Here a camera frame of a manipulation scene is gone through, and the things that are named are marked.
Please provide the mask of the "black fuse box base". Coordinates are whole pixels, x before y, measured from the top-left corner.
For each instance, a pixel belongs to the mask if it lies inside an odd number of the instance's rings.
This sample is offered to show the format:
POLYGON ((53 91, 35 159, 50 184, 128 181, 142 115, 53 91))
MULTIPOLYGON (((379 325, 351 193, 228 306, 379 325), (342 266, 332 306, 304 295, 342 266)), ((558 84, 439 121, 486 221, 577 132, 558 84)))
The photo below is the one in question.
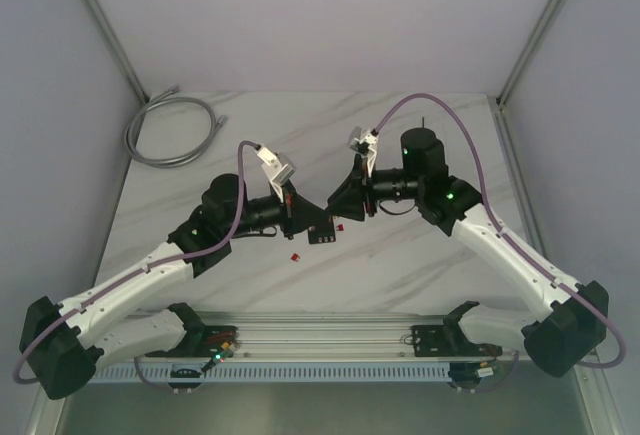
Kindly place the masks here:
POLYGON ((307 229, 307 236, 310 245, 333 243, 336 240, 334 224, 330 222, 310 226, 307 229))

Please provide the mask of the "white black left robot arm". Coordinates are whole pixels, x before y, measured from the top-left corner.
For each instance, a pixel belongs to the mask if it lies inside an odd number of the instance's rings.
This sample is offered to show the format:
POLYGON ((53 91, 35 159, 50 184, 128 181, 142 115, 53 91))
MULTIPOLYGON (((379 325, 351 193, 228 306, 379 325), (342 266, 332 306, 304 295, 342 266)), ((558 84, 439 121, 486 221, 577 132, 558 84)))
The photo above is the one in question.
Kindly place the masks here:
POLYGON ((131 314, 151 297, 222 261, 234 238, 277 228, 291 239, 329 220, 290 182, 280 192, 250 200, 239 176, 220 175, 189 218, 133 267, 59 303, 47 296, 33 302, 20 339, 20 361, 48 398, 58 400, 114 363, 145 355, 204 356, 209 328, 188 304, 174 303, 140 319, 131 314))

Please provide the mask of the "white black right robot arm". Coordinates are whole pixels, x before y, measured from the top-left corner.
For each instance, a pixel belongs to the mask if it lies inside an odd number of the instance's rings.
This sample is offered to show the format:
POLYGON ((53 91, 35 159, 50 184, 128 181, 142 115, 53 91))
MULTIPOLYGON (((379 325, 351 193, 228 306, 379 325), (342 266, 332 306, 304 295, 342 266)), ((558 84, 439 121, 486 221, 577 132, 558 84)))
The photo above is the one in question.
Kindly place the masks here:
POLYGON ((471 249, 520 295, 524 312, 468 302, 453 310, 444 345, 464 354, 490 344, 522 350, 544 373, 564 376, 606 337, 609 295, 597 282, 584 285, 559 269, 490 215, 482 194, 449 172, 443 143, 426 128, 400 137, 402 168, 378 169, 378 135, 356 128, 349 141, 354 164, 328 199, 333 216, 362 222, 383 201, 411 200, 421 217, 471 249))

